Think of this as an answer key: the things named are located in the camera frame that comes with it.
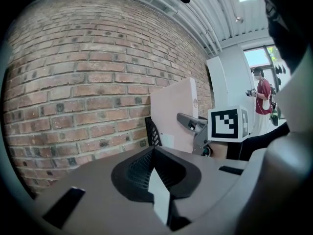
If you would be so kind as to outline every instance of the white wall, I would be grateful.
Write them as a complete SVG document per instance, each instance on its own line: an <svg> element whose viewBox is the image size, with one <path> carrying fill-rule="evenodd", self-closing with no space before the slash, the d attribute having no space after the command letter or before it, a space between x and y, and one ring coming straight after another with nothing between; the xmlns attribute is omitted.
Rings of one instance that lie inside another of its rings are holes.
<svg viewBox="0 0 313 235"><path fill-rule="evenodd" d="M245 92L254 88L250 68L240 45L224 48L219 54L228 87L228 105L242 105L248 110L249 131L253 128L255 100Z"/></svg>

